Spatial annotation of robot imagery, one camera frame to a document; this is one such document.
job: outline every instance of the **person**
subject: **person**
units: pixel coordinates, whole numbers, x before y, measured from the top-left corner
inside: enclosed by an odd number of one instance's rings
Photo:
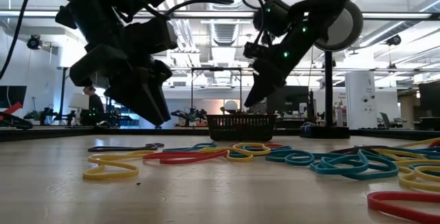
[[[97,115],[104,114],[104,105],[102,104],[101,97],[96,94],[96,89],[92,86],[85,87],[82,92],[89,96],[89,110],[94,111]]]

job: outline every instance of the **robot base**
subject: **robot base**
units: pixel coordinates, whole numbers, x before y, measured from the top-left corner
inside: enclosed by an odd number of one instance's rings
[[[348,127],[339,126],[303,126],[300,136],[316,139],[348,139],[350,130]]]

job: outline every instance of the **wooden table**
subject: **wooden table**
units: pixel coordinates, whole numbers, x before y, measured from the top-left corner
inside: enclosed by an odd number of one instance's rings
[[[191,136],[86,136],[0,143],[2,223],[184,223],[304,224],[409,223],[369,211],[366,195],[405,190],[397,178],[353,181],[322,176],[308,168],[256,158],[252,163],[217,159],[186,166],[139,166],[140,175],[115,181],[83,181],[91,146],[167,148],[210,142]],[[395,146],[404,141],[352,137],[312,140],[275,137],[296,149],[327,152],[354,145]],[[438,205],[411,204],[428,212]]]

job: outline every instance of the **white pillar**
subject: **white pillar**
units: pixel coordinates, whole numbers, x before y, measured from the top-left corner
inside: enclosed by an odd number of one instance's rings
[[[354,71],[345,80],[349,128],[377,128],[374,73]]]

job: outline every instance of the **black basket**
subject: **black basket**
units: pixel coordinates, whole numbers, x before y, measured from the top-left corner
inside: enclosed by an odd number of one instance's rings
[[[219,141],[267,142],[272,139],[275,115],[207,115],[209,135]]]

